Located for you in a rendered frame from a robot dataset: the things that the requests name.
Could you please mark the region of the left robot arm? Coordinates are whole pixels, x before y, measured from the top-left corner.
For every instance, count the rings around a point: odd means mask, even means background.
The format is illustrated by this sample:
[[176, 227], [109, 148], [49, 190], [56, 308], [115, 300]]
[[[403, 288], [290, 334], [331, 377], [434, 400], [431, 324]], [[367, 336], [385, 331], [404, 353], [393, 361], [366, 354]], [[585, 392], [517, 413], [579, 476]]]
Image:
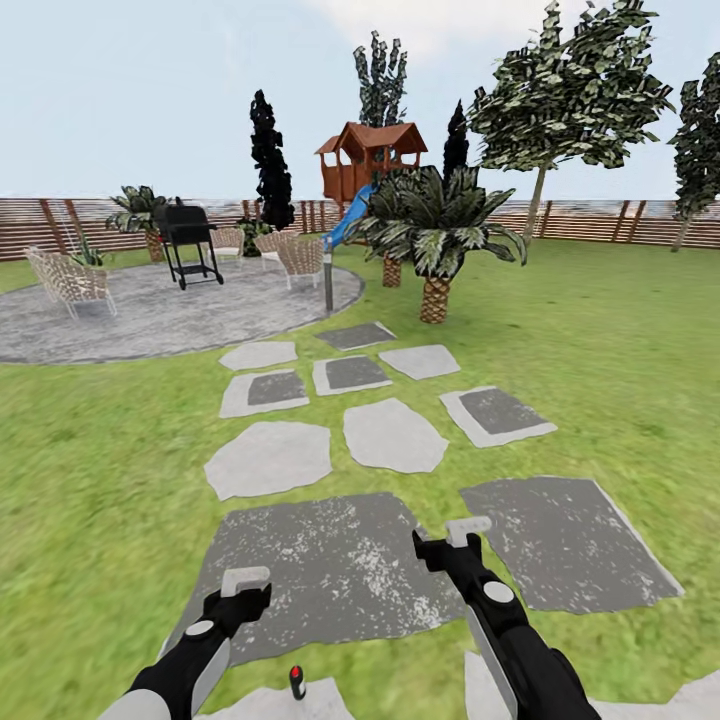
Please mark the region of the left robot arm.
[[208, 595], [204, 613], [182, 641], [153, 666], [145, 667], [131, 688], [95, 720], [192, 720], [225, 672], [230, 638], [242, 624], [259, 621], [269, 607], [271, 585], [239, 589], [269, 579], [269, 569], [229, 569], [223, 586]]

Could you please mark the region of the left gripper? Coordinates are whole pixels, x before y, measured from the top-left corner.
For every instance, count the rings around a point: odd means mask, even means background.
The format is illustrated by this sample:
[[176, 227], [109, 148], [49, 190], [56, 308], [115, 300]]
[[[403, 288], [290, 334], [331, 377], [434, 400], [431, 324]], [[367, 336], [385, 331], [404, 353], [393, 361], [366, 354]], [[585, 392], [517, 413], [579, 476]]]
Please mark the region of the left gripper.
[[271, 585], [267, 585], [265, 589], [243, 589], [234, 597], [221, 597], [221, 593], [213, 593], [208, 595], [204, 603], [204, 612], [206, 614], [215, 611], [215, 609], [229, 609], [236, 619], [235, 631], [239, 630], [242, 624], [249, 621], [259, 621], [259, 617], [269, 607], [271, 600]]

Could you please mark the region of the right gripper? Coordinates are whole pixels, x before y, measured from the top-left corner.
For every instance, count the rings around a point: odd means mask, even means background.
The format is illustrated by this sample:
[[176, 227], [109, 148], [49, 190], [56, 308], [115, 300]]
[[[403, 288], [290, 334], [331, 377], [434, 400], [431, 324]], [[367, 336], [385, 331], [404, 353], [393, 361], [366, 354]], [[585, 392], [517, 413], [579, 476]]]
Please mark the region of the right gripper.
[[427, 569], [431, 572], [447, 571], [456, 583], [458, 568], [464, 568], [464, 562], [482, 562], [481, 539], [473, 534], [467, 535], [466, 547], [447, 545], [444, 538], [439, 540], [421, 541], [418, 535], [412, 535], [417, 559], [425, 559]]

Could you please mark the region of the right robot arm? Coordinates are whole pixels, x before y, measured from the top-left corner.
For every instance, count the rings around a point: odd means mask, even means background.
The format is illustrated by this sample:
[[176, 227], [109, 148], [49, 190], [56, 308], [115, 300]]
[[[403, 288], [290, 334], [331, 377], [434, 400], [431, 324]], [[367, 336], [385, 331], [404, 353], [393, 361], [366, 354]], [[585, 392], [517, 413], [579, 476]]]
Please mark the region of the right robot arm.
[[545, 645], [511, 587], [482, 566], [476, 534], [488, 528], [487, 517], [471, 516], [448, 520], [451, 536], [439, 540], [413, 534], [417, 559], [447, 571], [463, 595], [469, 629], [513, 720], [602, 720], [569, 659]]

